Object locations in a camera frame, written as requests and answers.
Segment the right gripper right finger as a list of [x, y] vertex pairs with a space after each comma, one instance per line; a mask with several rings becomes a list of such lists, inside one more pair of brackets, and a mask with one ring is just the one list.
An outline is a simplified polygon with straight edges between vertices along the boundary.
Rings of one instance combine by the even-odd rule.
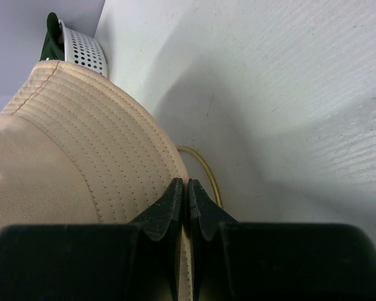
[[376, 249], [330, 223], [244, 223], [188, 185], [194, 300], [376, 300]]

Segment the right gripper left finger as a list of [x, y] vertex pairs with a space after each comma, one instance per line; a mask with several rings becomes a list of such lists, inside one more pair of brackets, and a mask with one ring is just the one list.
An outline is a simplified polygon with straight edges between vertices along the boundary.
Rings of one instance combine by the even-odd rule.
[[177, 300], [184, 183], [127, 224], [0, 231], [0, 300]]

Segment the beige bucket hat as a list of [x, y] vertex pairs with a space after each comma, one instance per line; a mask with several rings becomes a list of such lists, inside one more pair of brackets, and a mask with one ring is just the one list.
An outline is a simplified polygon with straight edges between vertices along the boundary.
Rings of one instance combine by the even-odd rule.
[[[185, 165], [163, 128], [105, 77], [42, 61], [0, 113], [0, 231], [13, 225], [127, 224]], [[192, 299], [181, 233], [179, 294]]]

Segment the dark green baseball cap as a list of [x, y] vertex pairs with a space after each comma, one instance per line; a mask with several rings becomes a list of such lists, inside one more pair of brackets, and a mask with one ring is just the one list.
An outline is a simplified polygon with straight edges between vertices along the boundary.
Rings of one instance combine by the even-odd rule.
[[65, 60], [63, 32], [56, 13], [50, 12], [46, 19], [46, 35], [40, 61]]

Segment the white perforated plastic basket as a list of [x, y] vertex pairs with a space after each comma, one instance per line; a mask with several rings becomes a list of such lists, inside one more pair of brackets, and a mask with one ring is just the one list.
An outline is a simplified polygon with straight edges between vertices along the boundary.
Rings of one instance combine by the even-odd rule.
[[59, 25], [63, 35], [65, 61], [83, 66], [108, 78], [108, 65], [98, 42], [78, 31], [66, 27], [62, 20]]

